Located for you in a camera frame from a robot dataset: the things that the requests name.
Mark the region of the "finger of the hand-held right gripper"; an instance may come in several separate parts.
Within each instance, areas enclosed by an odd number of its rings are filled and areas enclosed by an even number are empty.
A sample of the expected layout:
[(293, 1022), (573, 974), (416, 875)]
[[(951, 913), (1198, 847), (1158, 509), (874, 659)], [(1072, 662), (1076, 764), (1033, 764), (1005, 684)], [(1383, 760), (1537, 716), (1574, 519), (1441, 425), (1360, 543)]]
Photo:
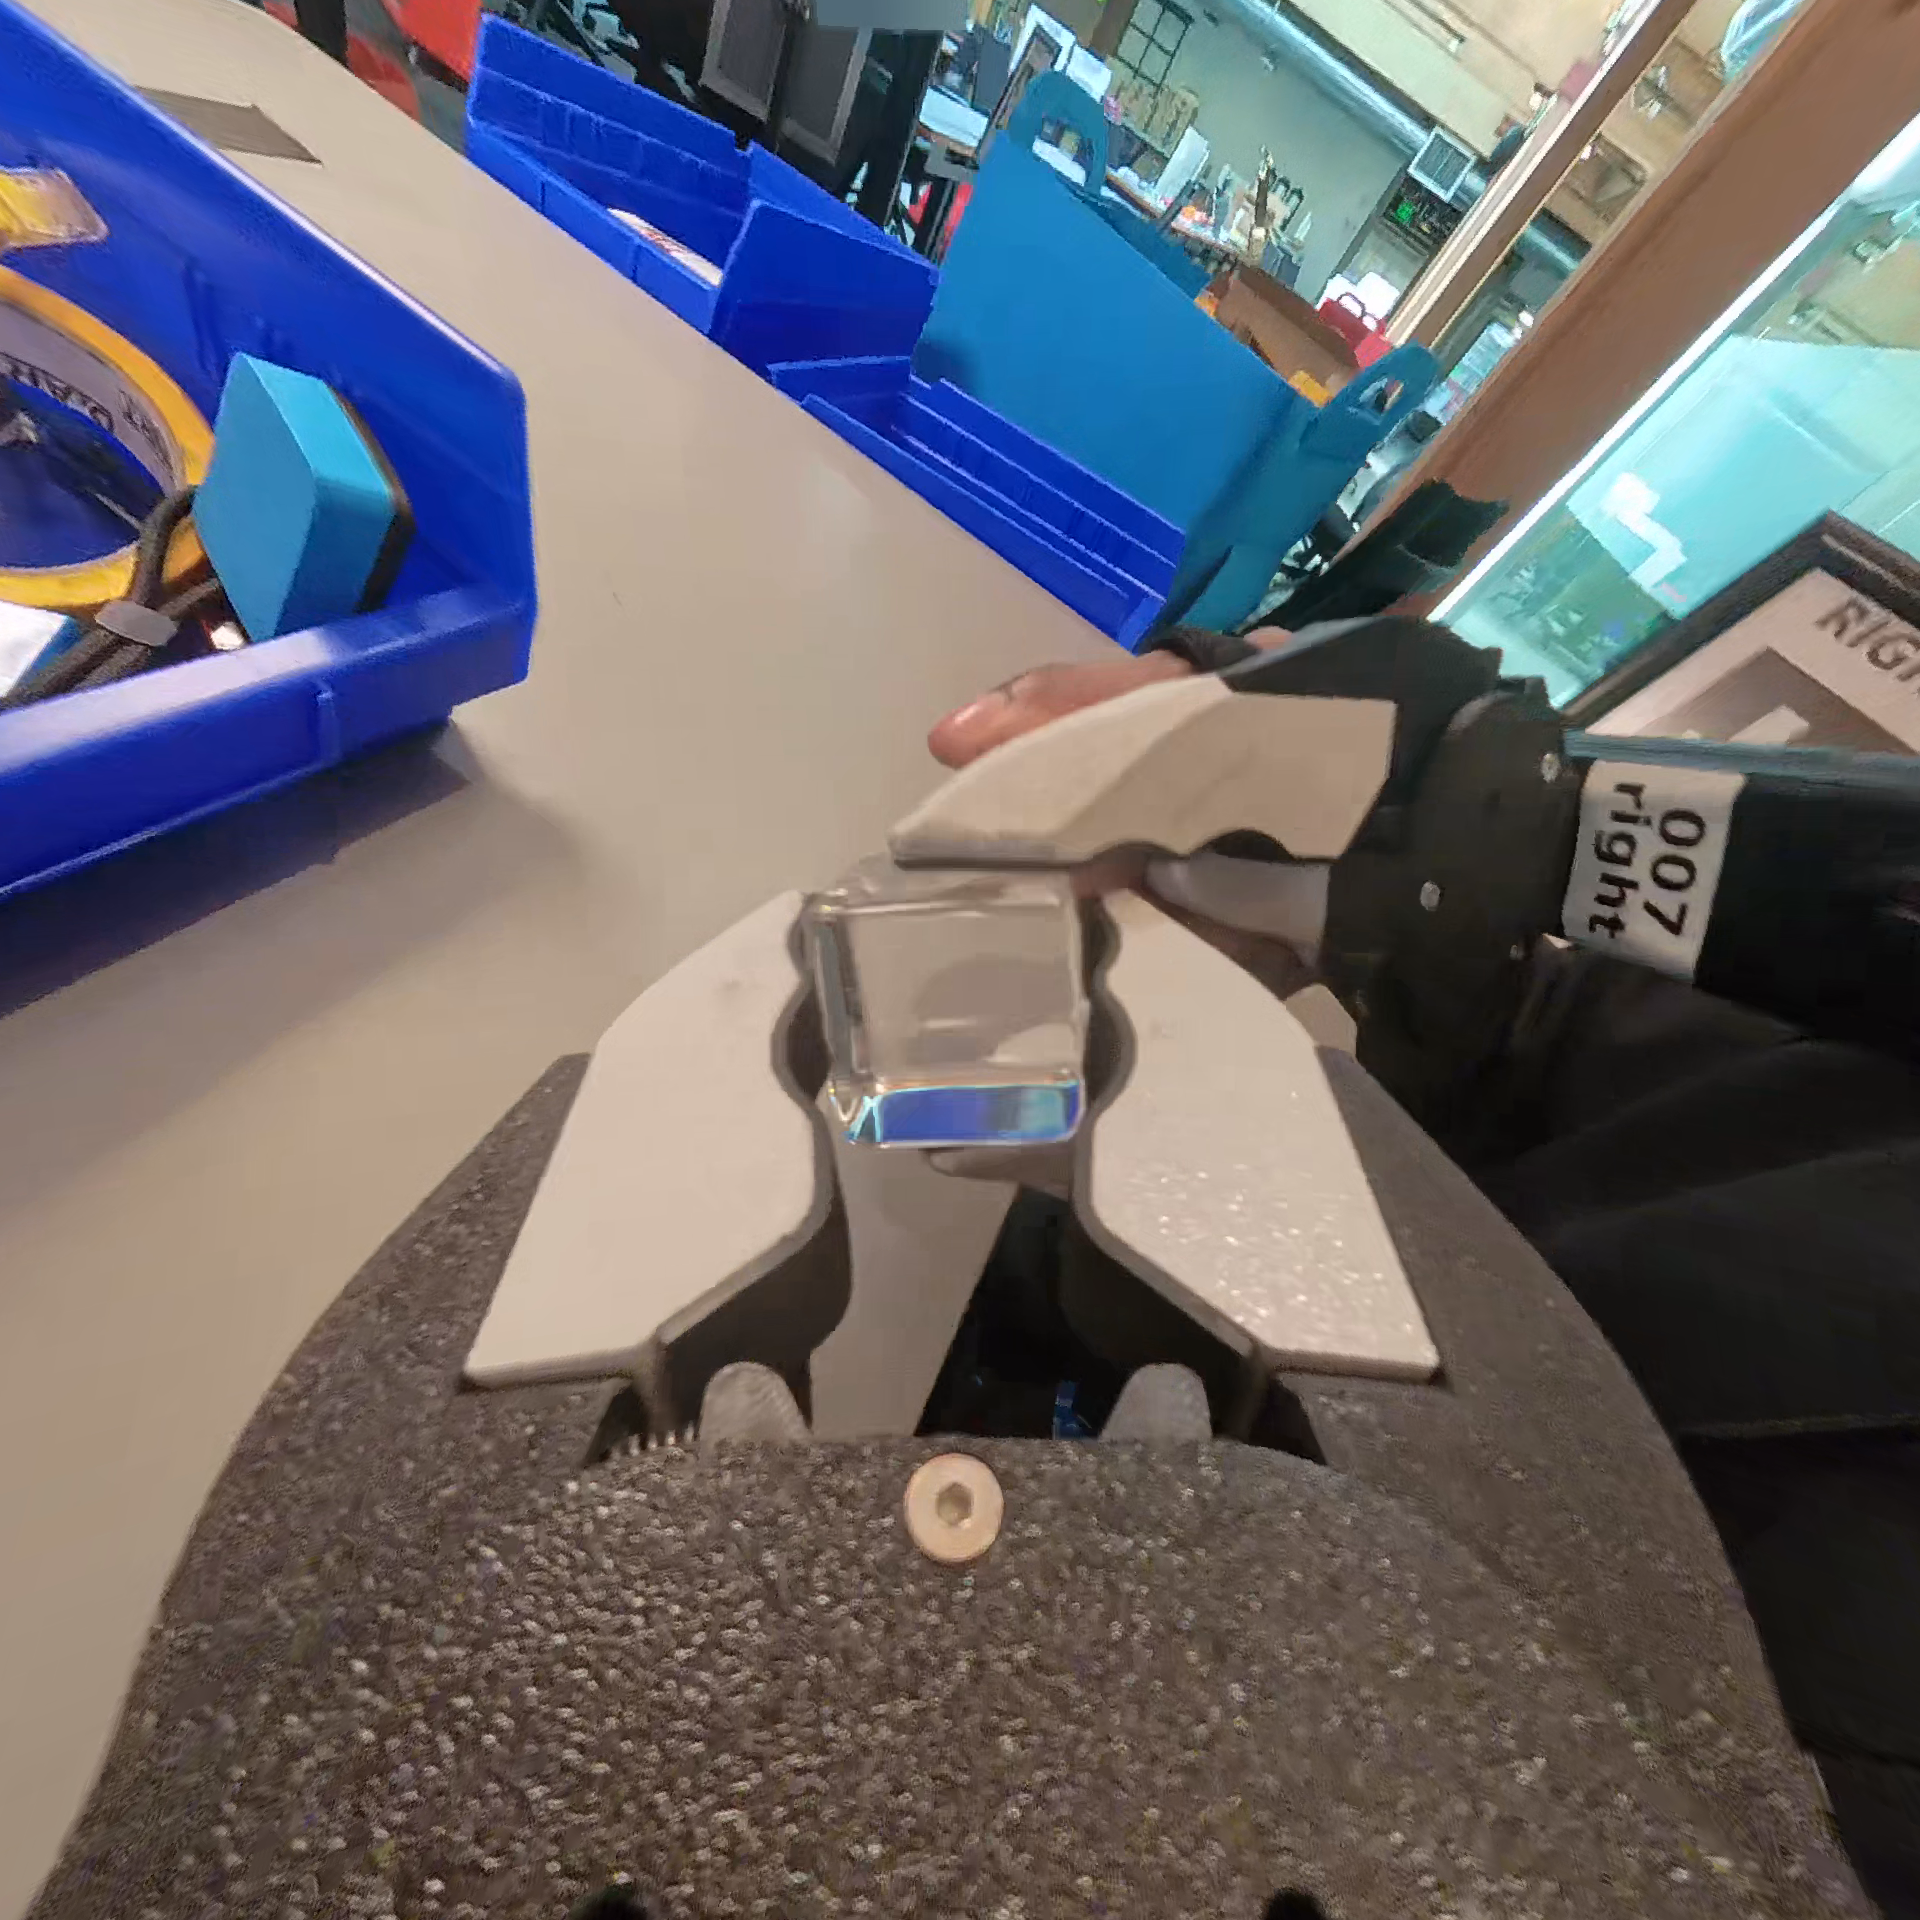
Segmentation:
[(1254, 834), (1289, 860), (1332, 862), (1377, 804), (1394, 738), (1381, 700), (1147, 684), (951, 772), (888, 831), (888, 852), (915, 868), (1072, 869)]
[(1101, 892), (1147, 899), (1244, 967), (1317, 967), (1332, 865), (1226, 852), (1119, 852), (1101, 868)]

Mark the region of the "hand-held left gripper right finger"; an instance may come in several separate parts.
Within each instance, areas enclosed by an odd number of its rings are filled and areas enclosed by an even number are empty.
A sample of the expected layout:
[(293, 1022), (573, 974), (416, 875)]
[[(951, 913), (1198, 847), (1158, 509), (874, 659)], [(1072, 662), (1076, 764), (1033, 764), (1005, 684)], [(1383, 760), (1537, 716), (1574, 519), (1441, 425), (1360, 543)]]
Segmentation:
[(1113, 1063), (1070, 1201), (1108, 1258), (1263, 1371), (1430, 1382), (1441, 1359), (1308, 1025), (1142, 896), (1101, 903)]

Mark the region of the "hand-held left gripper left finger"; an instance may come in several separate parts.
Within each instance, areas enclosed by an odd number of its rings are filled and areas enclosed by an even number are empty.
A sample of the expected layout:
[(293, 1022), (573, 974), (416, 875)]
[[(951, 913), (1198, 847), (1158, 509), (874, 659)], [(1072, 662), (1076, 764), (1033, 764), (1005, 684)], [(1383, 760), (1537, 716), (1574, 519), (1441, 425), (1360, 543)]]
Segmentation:
[(773, 896), (594, 1043), (467, 1386), (703, 1388), (739, 1362), (807, 1383), (852, 1301), (852, 1245), (802, 913)]

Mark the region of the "clear acrylic cube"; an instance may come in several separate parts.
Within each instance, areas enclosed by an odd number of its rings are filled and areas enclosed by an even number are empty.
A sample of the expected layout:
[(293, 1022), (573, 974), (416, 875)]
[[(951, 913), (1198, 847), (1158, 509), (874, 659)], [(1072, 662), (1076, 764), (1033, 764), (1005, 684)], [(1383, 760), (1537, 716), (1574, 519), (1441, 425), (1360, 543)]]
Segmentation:
[(869, 857), (800, 908), (840, 1133), (878, 1150), (1050, 1147), (1085, 1114), (1081, 902), (1060, 871)]

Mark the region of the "blue plastic storage bin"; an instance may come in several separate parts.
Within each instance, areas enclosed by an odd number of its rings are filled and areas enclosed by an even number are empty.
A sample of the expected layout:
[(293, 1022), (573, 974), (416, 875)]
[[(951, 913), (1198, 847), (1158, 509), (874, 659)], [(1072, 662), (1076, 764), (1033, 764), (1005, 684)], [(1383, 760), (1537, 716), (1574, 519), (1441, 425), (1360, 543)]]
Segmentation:
[(1158, 625), (1186, 543), (1165, 516), (902, 355), (771, 362), (766, 377), (1126, 651)]
[(308, 779), (523, 678), (537, 611), (516, 374), (29, 12), (4, 4), (4, 166), (106, 221), (24, 279), (206, 418), (245, 354), (352, 403), (411, 509), (386, 600), (4, 716), (4, 896)]
[(750, 201), (722, 265), (703, 337), (739, 363), (909, 357), (939, 273), (868, 221), (860, 232)]
[(485, 14), (464, 155), (702, 335), (750, 212), (747, 153), (719, 124)]

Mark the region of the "person's right hand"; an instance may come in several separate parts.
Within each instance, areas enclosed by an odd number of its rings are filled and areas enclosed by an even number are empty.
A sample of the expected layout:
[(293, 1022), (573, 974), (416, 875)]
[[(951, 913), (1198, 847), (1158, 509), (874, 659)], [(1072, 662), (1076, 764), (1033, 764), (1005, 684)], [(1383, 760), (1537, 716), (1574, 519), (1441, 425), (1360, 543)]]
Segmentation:
[(1259, 709), (1241, 731), (1263, 764), (1320, 772), (1338, 749), (1360, 748), (1360, 762), (1377, 762), (1391, 783), (1506, 678), (1494, 650), (1399, 611), (1236, 636), (1180, 625), (1135, 654), (999, 684), (938, 722), (928, 746), (939, 765), (960, 769), (1078, 711), (1189, 681), (1226, 685), (1233, 700), (1215, 703), (1221, 717)]

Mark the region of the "person's black clothing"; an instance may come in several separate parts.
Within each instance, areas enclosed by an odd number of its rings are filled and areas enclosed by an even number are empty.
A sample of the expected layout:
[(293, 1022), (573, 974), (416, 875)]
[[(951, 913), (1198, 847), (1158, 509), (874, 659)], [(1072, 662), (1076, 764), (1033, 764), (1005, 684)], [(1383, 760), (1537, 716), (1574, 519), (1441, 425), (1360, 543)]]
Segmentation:
[(1317, 1454), (1574, 1635), (1831, 1916), (1916, 1916), (1916, 1056), (1550, 950), (1430, 1136), (1325, 1063), (1441, 1379)]

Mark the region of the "brown cardboard box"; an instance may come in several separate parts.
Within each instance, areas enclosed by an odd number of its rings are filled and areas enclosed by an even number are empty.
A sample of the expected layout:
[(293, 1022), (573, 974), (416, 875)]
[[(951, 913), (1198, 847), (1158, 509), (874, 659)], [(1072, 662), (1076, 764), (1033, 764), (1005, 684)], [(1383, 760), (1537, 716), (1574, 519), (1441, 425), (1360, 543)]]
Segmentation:
[(1324, 403), (1360, 369), (1356, 347), (1317, 310), (1254, 265), (1220, 272), (1207, 285), (1211, 318), (1286, 384)]

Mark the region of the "glass window pane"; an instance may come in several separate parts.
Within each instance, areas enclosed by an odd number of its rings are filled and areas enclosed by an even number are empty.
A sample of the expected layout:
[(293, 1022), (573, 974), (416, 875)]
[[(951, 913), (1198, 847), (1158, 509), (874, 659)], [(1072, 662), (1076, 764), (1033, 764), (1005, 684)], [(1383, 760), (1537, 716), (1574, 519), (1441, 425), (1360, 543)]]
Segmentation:
[(1823, 516), (1916, 555), (1916, 122), (1438, 613), (1565, 703)]

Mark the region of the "blue whiteboard eraser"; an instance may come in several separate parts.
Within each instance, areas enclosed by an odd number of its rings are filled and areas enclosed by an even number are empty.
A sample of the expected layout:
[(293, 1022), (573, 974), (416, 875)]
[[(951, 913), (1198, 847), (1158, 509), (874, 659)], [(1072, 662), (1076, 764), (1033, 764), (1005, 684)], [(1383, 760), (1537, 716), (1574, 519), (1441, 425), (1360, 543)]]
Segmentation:
[(232, 355), (190, 509), (249, 644), (379, 610), (416, 534), (365, 420), (314, 374)]

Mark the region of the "yellow tape roll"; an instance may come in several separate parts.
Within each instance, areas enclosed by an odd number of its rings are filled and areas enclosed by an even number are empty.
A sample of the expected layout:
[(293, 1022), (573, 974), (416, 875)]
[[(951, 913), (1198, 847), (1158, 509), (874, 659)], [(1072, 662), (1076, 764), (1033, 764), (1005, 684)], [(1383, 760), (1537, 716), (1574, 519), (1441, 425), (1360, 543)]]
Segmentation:
[(1, 372), (4, 600), (88, 611), (122, 597), (148, 517), (206, 475), (212, 425), (148, 351), (13, 268)]

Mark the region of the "grey tape patch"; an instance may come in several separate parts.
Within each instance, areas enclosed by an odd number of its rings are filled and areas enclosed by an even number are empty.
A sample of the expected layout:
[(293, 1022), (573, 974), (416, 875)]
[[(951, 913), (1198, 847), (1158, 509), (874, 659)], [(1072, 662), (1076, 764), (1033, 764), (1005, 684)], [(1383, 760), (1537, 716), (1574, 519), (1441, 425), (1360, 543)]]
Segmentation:
[(317, 166), (319, 155), (256, 104), (238, 104), (156, 85), (135, 91), (204, 143), (229, 153)]

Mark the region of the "clear plastic packet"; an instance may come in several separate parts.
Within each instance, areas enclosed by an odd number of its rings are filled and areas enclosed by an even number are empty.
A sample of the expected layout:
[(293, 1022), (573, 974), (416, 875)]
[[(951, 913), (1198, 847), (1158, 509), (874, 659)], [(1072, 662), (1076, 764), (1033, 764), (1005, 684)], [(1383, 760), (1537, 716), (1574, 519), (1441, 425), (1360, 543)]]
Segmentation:
[(0, 171), (1, 255), (96, 245), (110, 228), (62, 169), (6, 164)]

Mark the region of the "wooden door frame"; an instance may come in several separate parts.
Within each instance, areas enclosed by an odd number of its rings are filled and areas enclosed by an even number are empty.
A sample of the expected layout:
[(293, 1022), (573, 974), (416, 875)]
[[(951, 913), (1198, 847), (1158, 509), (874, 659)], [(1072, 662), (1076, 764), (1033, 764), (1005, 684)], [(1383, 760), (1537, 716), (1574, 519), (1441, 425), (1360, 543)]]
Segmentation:
[(1895, 141), (1914, 2), (1804, 4), (1387, 498), (1533, 509)]

